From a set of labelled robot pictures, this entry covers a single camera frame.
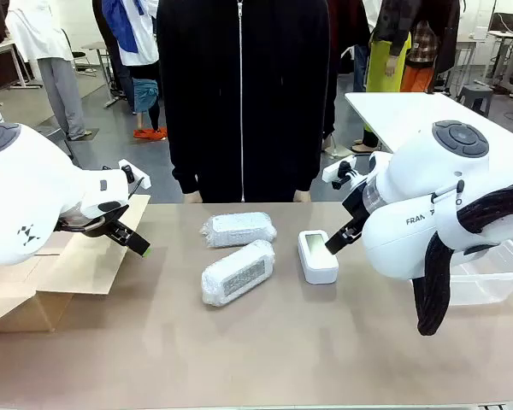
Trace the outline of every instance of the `clear plastic container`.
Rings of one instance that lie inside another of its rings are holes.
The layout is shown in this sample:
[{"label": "clear plastic container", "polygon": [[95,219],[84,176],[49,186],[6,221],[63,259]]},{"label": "clear plastic container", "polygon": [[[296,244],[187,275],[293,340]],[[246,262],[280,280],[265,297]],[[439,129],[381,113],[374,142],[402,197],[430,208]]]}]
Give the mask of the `clear plastic container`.
[{"label": "clear plastic container", "polygon": [[513,292],[513,242],[451,268],[451,306],[502,302]]}]

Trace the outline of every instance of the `wrapped package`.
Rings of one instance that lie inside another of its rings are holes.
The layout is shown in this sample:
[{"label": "wrapped package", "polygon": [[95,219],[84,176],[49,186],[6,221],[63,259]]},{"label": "wrapped package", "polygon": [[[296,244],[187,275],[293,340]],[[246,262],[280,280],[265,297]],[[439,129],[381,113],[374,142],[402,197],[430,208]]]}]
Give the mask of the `wrapped package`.
[{"label": "wrapped package", "polygon": [[274,270],[270,242],[258,240],[209,266],[202,275],[203,302],[224,306],[248,292]]},{"label": "wrapped package", "polygon": [[246,245],[258,239],[272,242],[277,236],[272,220],[264,212],[212,216],[201,232],[210,248]]}]

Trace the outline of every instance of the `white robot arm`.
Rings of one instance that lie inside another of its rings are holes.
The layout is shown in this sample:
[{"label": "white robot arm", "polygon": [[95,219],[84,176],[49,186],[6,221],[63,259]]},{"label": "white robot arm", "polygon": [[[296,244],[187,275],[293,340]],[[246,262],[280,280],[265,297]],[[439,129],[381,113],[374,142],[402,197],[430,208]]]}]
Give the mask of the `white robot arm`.
[{"label": "white robot arm", "polygon": [[336,254],[361,237],[376,271],[412,279],[422,335],[444,318],[450,267],[513,238],[513,168],[491,174],[488,151],[472,126],[441,121],[394,155],[372,154],[367,176],[353,161],[324,174],[330,180],[336,168],[336,187],[350,184],[343,205],[353,217],[327,248]]},{"label": "white robot arm", "polygon": [[0,123],[0,265],[28,259],[53,231],[106,235],[143,255],[150,244],[118,219],[129,184],[149,188],[150,178],[126,161],[120,166],[81,170],[33,129]]}]

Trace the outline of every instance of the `shoe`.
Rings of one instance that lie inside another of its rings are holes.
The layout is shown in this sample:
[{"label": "shoe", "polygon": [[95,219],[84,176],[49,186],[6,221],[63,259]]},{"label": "shoe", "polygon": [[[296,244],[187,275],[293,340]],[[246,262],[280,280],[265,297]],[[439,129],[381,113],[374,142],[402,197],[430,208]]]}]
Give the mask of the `shoe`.
[{"label": "shoe", "polygon": [[351,150],[356,154],[370,154],[372,152],[378,151],[378,147],[368,147],[367,145],[361,143],[359,145],[353,145]]},{"label": "shoe", "polygon": [[154,130],[135,130],[133,131],[133,136],[135,138],[141,138],[141,139],[149,139],[150,134],[154,132]]},{"label": "shoe", "polygon": [[162,131],[162,129],[158,129],[158,131],[154,131],[152,130],[152,132],[149,132],[148,134],[148,139],[152,140],[152,141],[159,141],[161,139],[165,139],[167,138],[168,134],[164,131]]},{"label": "shoe", "polygon": [[80,134],[78,137],[70,137],[69,135],[67,135],[67,140],[68,141],[77,141],[79,139],[89,137],[92,134],[93,134],[93,132],[91,132],[91,131],[85,131],[83,134]]}]

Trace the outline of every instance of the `white wall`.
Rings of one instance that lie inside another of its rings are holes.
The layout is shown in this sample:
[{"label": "white wall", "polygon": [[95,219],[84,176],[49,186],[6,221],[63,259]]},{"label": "white wall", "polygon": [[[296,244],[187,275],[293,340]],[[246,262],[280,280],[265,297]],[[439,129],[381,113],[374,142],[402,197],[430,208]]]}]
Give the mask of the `white wall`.
[{"label": "white wall", "polygon": [[[488,23],[492,15],[494,0],[466,0],[466,12],[462,14],[460,27],[458,30],[459,38],[466,38],[475,31],[478,26],[488,28]],[[498,0],[496,2],[496,13],[513,13],[513,0]],[[485,44],[479,44],[475,53],[473,63],[475,65],[485,65],[486,60],[490,59],[493,38],[488,38]],[[464,54],[460,58],[459,64],[463,64]]]},{"label": "white wall", "polygon": [[61,21],[73,51],[84,51],[91,64],[98,64],[95,51],[83,50],[83,45],[103,41],[95,22],[91,0],[50,0],[52,10]]}]

